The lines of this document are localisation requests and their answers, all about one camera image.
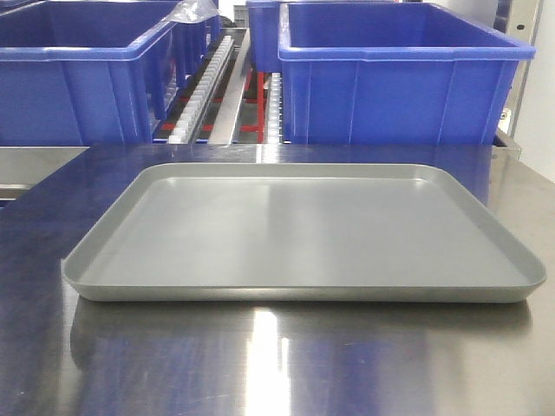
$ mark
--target blue crate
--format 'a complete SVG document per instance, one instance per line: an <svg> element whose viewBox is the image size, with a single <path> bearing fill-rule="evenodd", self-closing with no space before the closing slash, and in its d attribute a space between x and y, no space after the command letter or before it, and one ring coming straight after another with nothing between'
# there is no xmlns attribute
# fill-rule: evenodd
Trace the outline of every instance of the blue crate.
<svg viewBox="0 0 555 416"><path fill-rule="evenodd" d="M46 1L0 14L0 146L151 142L186 74L175 2Z"/></svg>
<svg viewBox="0 0 555 416"><path fill-rule="evenodd" d="M206 55L206 22L181 24L185 39L186 68L189 75L196 74Z"/></svg>
<svg viewBox="0 0 555 416"><path fill-rule="evenodd" d="M214 5L219 7L219 0L213 0ZM208 19L207 27L210 34L210 43L214 43L219 39L219 34L222 31L222 19L219 15L211 17Z"/></svg>
<svg viewBox="0 0 555 416"><path fill-rule="evenodd" d="M430 3L285 3L280 19L293 143L491 145L535 52Z"/></svg>
<svg viewBox="0 0 555 416"><path fill-rule="evenodd" d="M281 72L278 58L279 5L299 0L247 0L252 61L260 72ZM389 3L391 0L366 0Z"/></svg>

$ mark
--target tray rim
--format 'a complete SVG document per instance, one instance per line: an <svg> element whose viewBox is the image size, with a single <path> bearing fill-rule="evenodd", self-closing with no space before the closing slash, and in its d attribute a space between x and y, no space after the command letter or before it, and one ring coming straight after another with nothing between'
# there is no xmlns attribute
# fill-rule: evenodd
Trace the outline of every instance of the tray rim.
<svg viewBox="0 0 555 416"><path fill-rule="evenodd" d="M529 261L531 263L534 263L534 267L536 267L538 270L538 278L535 278L534 280L532 280L528 275L526 275L524 272L520 271L521 274L523 276L525 276L526 278L529 278L529 280L531 281L530 283L525 283L525 284L518 284L518 285L507 285L507 286L473 286L473 285L469 285L469 286L453 286L453 285L446 285L446 286L385 286L385 285L364 285L364 286L186 286L186 285L161 285L161 286L156 286L156 285L148 285L148 284L144 284L144 285L138 285L138 284L134 284L134 285L121 285L121 284L95 284L95 283L82 283L80 280L78 279L74 279L72 277L70 277L67 273L67 266L68 263L71 262L75 257L76 253L78 254L80 250L82 250L82 246L85 245L87 243L87 240L92 238L94 236L95 233L97 233L97 226L98 224L101 224L102 221L105 219L105 217L108 217L112 214L112 212L114 211L114 207L115 206L119 206L122 204L122 201L125 201L125 199L129 198L128 196L128 192L130 190L133 190L135 187L138 187L140 183L140 181L142 180L148 180L148 176L152 175L154 173L154 175L156 175L157 173L159 173L159 171L164 172L165 170L171 170L171 169L178 169L178 168L182 168L186 166L187 168L191 168L192 170L196 168L208 168L210 170L215 170L218 169L219 167L224 168L225 170L227 169L233 169L233 168L238 168L238 169L267 169L270 170L272 168L277 168L277 169L281 169L284 170L285 173L287 172L291 172L291 171L297 171L297 170L303 170L305 168L309 168L309 169L313 169L313 170L318 170L318 169L332 169L332 170L336 170L336 172L341 173L342 168L346 169L346 170L367 170L367 169L377 169L377 170L388 170L388 169L400 169L400 170L404 170L406 172L418 172L420 173L419 175L411 175L410 177L407 176L406 178L395 178L395 179L400 179L400 180L427 180L430 181L430 177L428 175L428 177L426 178L426 174L422 174L422 173L428 173L428 174L433 174L433 175L437 175L439 176L440 180L443 181L447 181L447 182L452 182L453 185L455 185L456 187L456 192L458 192L462 198L465 198L467 200L467 202L469 204L474 205L474 209L479 209L480 210L480 215L483 216L484 218L486 218L486 220L488 222L491 222L493 224L494 227L496 227L498 230L502 231L503 233L505 233L505 237L509 237L510 239L512 239L513 243L517 246L519 246L519 250L522 250L529 258ZM151 185L152 183L154 183L157 180L161 180L161 179L167 179L170 178L169 176L161 176L159 178L154 178L153 180L150 181ZM231 175L222 175L222 174L211 174L209 176L206 175L199 175L199 176L181 176L181 178L191 178L191 179L222 179L222 178L230 178L230 179L236 179L236 178L248 178L248 179L254 179L254 178L268 178L268 179L272 179L272 178L287 178L287 179L349 179L349 178L353 178L353 179L392 179L391 175L385 175L383 177L375 177L375 176L368 176L368 177L363 177L363 176L356 176L353 174L346 174L345 176L340 176L340 175L335 175L335 174L329 174L329 175L315 175L315 176L299 176L299 175L277 175L277 174L258 174L258 175L247 175L247 174L241 174L237 177L233 177ZM464 215L467 215L467 211L461 209L464 213ZM117 226L115 226L113 228L113 232L115 232L119 225L121 225L121 222L118 221L117 222ZM494 244L496 247L499 248L499 246L492 241L492 244ZM95 256L98 253L95 253L93 256L90 256L89 258L94 259ZM509 258L509 261L514 265L514 267L517 267L517 264ZM145 168L144 170L142 170L141 172L139 172L139 174L137 174L137 176L129 183L129 185L126 186L126 188L121 192L121 194L118 196L118 198L102 213L102 215L98 218L97 221L95 221L95 223L91 226L91 228L87 231L87 233L80 239L79 243L69 252L69 254L61 259L60 261L60 273L62 275L62 278L65 282L67 282L71 287L73 287L81 296L85 297L86 299L89 300L93 300L93 301L103 301L104 299L99 298L98 296L91 296L90 294L86 293L89 292L90 289L99 289L99 288L110 288L110 289L128 289L128 288L133 288L133 289L163 289L163 290L185 290L185 291L189 291L189 292L194 292L194 293L198 293L201 295L196 295L196 296L191 296L189 297L184 297L182 295L177 295L175 297L175 299L170 299L170 300L211 300L213 299L214 301L217 300L245 300L245 299L249 299L249 300L253 300L253 301L259 301L259 300L266 300L266 298L268 300L272 299L272 300L314 300L314 301L318 301L318 300L334 300L332 298L328 298L330 297L330 295L323 295L323 296L303 296L301 292L315 292L319 291L319 292L333 292L333 291L341 291L341 290L355 290L355 289L365 289L363 291L368 291L370 292L371 290L385 290L385 289L395 289L395 290L399 290L401 289L402 291L434 291L434 290L441 290L441 291L449 291L449 292L468 292L468 291L472 291L472 290L479 290L479 291L488 291L488 290L514 290L514 289L522 289L524 291L527 291L528 293L524 296L524 297L520 297L519 300L513 300L513 301L509 301L509 302L518 302L521 300L526 299L526 297L532 293L532 291L534 289L536 289L538 286L540 286L541 284L543 284L546 280L546 270L545 270L545 266L543 264L543 262L525 245L522 243L522 241L516 237L510 230L508 230L494 215L491 211L489 211L489 209L482 204L482 202L477 199L464 185L462 185L453 175L451 175L449 172L444 171L443 169L440 169L439 167L436 166L429 166L429 165L423 165L423 164L405 164L405 163L395 163L395 164L387 164L387 163L263 163L263 164L259 164L259 163L226 163L226 162L222 162L222 163L212 163L212 162L172 162L172 163L162 163L162 164L158 164L158 165L153 165L153 166L149 166L147 168ZM204 294L204 292L220 292L220 291L224 291L224 292L253 292L253 291L257 291L257 292L265 292L265 291L283 291L283 292L298 292L297 296L292 296L292 295L288 295L286 297L284 297L284 294L282 294L281 296L276 296L276 297L272 297L272 296L243 296L240 294L235 294L235 295L231 295L231 296L206 296L206 294ZM347 297L352 297L352 299L347 299L347 301L351 300L354 302L364 302L364 299L367 299L368 297L365 296L364 294L361 294L360 296L347 296ZM146 297L144 296L140 296L140 298L137 298L136 300L138 301L144 301L146 299ZM375 302L372 301L370 298L368 298L367 302ZM400 302L444 302L444 301L420 301L420 300L410 300L410 301L400 301ZM472 301L447 301L447 302L472 302Z"/></svg>

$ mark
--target stainless steel surface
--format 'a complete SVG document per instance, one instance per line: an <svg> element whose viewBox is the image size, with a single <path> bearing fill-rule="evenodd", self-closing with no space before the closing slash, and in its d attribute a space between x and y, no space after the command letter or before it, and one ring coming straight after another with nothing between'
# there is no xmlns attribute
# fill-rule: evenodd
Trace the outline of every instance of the stainless steel surface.
<svg viewBox="0 0 555 416"><path fill-rule="evenodd" d="M0 184L0 201L13 201L31 189L31 185Z"/></svg>
<svg viewBox="0 0 555 416"><path fill-rule="evenodd" d="M519 302L545 279L452 176L408 164L154 166L62 273L96 301Z"/></svg>
<svg viewBox="0 0 555 416"><path fill-rule="evenodd" d="M237 155L240 147L227 150ZM283 147L290 146L263 149L287 160ZM205 158L218 147L187 151ZM137 154L76 164L134 166ZM75 180L64 184L84 182ZM60 223L35 224L39 240L11 246L31 253L18 278L2 274L0 414L552 416L555 185L504 148L493 149L490 180L489 208L547 269L527 302L88 302L50 278L54 266L35 267L38 247L55 252L59 235L48 235ZM113 182L114 175L89 178L83 200L99 201ZM76 193L62 205L81 203ZM0 264L13 253L0 251Z"/></svg>
<svg viewBox="0 0 555 416"><path fill-rule="evenodd" d="M534 44L543 0L501 0L499 1L496 29L521 41ZM505 112L509 114L507 134L514 136L514 128L519 117L522 94L526 86L529 61L519 64L514 76L513 87L506 99Z"/></svg>
<svg viewBox="0 0 555 416"><path fill-rule="evenodd" d="M29 189L85 150L86 147L0 146L0 189Z"/></svg>
<svg viewBox="0 0 555 416"><path fill-rule="evenodd" d="M251 66L250 55L251 36L246 29L224 99L219 106L218 115L208 139L210 145L229 145L237 138L239 110L243 101L246 77Z"/></svg>
<svg viewBox="0 0 555 416"><path fill-rule="evenodd" d="M512 137L510 137L499 128L497 129L496 135L501 144L506 147L508 153L515 159L519 159L520 154L522 153L522 147L520 147L519 144L514 141Z"/></svg>
<svg viewBox="0 0 555 416"><path fill-rule="evenodd" d="M210 63L205 69L199 84L193 91L189 102L185 105L175 128L167 142L170 144L189 143L196 140L206 116L206 111L212 103L218 85L224 76L225 68L232 56L233 40L231 36L224 36L212 55Z"/></svg>
<svg viewBox="0 0 555 416"><path fill-rule="evenodd" d="M282 137L281 74L271 74L264 120L264 143L276 145Z"/></svg>

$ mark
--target white wall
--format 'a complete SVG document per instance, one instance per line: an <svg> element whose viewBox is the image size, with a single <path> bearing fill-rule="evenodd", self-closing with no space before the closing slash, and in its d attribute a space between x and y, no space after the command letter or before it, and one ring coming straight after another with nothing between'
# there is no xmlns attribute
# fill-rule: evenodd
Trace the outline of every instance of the white wall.
<svg viewBox="0 0 555 416"><path fill-rule="evenodd" d="M520 160L555 181L555 1L544 0L514 139Z"/></svg>
<svg viewBox="0 0 555 416"><path fill-rule="evenodd" d="M233 20L233 5L245 5L245 0L219 0L219 11Z"/></svg>

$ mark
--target bin rim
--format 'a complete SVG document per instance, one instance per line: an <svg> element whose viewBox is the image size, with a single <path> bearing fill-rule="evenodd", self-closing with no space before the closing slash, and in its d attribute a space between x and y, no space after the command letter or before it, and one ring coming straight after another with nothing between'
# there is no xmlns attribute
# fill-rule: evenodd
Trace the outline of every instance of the bin rim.
<svg viewBox="0 0 555 416"><path fill-rule="evenodd" d="M393 0L349 0L349 3L392 3ZM246 0L249 9L278 8L282 3L337 3L337 0Z"/></svg>
<svg viewBox="0 0 555 416"><path fill-rule="evenodd" d="M320 2L302 2L302 4L317 4ZM326 3L352 4L366 3L375 7L380 2L338 2ZM411 46L411 47L319 47L304 48L291 46L291 31L289 25L289 3L282 3L279 11L279 34L277 56L285 62L327 62L327 61L363 61L363 62L412 62L412 61L522 61L532 59L536 49L526 42L508 36L482 23L468 20L451 10L435 3L389 3L388 7L427 7L441 10L443 13L455 16L465 23L474 26L497 40L507 43L506 46Z"/></svg>
<svg viewBox="0 0 555 416"><path fill-rule="evenodd" d="M7 16L32 7L39 7L44 3L112 3L109 0L42 0L25 4L22 7L0 11L0 16ZM117 3L151 3L144 0L117 0ZM0 47L0 62L85 62L85 61L134 61L139 59L162 36L166 35L176 22L164 16L154 26L135 37L127 46L117 48L91 48L91 47Z"/></svg>

